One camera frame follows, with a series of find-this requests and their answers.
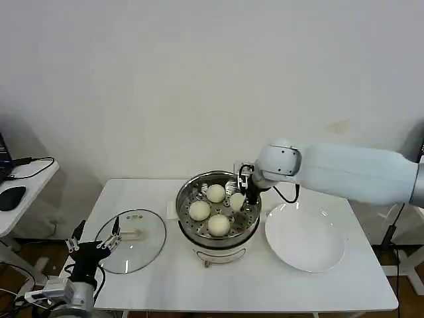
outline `steamed bun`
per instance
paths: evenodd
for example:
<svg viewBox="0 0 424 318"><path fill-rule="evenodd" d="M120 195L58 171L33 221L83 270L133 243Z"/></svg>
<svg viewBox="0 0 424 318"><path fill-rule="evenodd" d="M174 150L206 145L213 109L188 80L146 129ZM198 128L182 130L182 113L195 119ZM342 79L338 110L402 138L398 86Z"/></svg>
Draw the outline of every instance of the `steamed bun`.
<svg viewBox="0 0 424 318"><path fill-rule="evenodd" d="M214 215L207 222L207 229L214 237L222 237L230 231L230 221L225 215Z"/></svg>
<svg viewBox="0 0 424 318"><path fill-rule="evenodd" d="M244 203L244 195L241 193L234 193L230 197L230 207L236 212L240 212L241 207Z"/></svg>
<svg viewBox="0 0 424 318"><path fill-rule="evenodd" d="M204 201L196 201L190 205L188 214L195 221L203 221L211 214L211 208Z"/></svg>
<svg viewBox="0 0 424 318"><path fill-rule="evenodd" d="M206 197L210 202L221 202L225 198L225 189L219 184L213 184L209 188L207 188Z"/></svg>

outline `laptop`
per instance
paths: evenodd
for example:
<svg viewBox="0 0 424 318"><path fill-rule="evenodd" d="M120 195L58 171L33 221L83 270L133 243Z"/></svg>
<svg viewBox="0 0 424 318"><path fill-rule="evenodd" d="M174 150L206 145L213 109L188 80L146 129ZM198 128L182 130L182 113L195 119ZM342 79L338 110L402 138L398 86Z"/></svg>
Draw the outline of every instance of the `laptop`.
<svg viewBox="0 0 424 318"><path fill-rule="evenodd" d="M7 150L5 140L0 133L0 184L13 170L11 154Z"/></svg>

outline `white wall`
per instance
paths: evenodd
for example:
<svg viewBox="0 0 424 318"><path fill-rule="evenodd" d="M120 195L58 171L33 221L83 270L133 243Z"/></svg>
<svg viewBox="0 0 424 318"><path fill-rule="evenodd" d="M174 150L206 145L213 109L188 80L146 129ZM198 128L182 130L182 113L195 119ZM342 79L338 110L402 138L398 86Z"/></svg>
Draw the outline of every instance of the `white wall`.
<svg viewBox="0 0 424 318"><path fill-rule="evenodd" d="M15 156L59 161L39 204L63 235L109 178L231 169L277 136L399 150L424 118L423 10L1 1L0 127Z"/></svg>

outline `wooden floor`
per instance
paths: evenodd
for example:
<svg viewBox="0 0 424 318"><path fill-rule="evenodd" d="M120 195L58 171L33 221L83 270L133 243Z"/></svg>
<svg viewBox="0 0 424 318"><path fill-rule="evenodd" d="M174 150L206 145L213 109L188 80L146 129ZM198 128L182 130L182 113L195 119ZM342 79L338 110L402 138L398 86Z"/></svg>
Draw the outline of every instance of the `wooden floor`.
<svg viewBox="0 0 424 318"><path fill-rule="evenodd" d="M45 269L45 273L49 275L58 275L66 257L68 255L68 249L62 242L49 242L40 244L25 244L22 250L19 252L22 258L35 264L36 260L40 256L49 257L50 261ZM393 264L394 259L385 257L383 264ZM424 276L424 264L418 267L418 272L421 277ZM2 266L0 267L0 288L11 290L16 292L19 287L24 283L24 276L20 275L14 269ZM396 288L396 278L389 278L392 287ZM401 303L401 317L403 318L424 318L424 296L417 296L411 287L411 284L406 277L400 277L400 303ZM6 306L12 300L8 294L0 291L0 309L5 310ZM170 312L131 312L130 318L283 318L283 317L312 317L310 314L279 314L279 313L170 313ZM331 318L331 317L342 317L337 313L324 313L320 314L320 317ZM366 313L361 316L363 318L396 318L398 316L396 311L383 312L383 313ZM31 318L30 310L22 310L18 315L18 318Z"/></svg>

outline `glass lid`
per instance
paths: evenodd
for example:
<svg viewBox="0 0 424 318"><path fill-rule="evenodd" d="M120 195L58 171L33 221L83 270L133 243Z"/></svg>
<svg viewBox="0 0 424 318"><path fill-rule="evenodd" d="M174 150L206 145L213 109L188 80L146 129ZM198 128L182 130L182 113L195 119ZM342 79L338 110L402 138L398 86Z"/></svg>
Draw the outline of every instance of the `glass lid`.
<svg viewBox="0 0 424 318"><path fill-rule="evenodd" d="M155 212L134 209L119 213L121 242L112 254L100 262L106 271L128 274L149 265L158 257L166 240L165 222ZM95 240L106 240L112 233L116 216L108 220Z"/></svg>

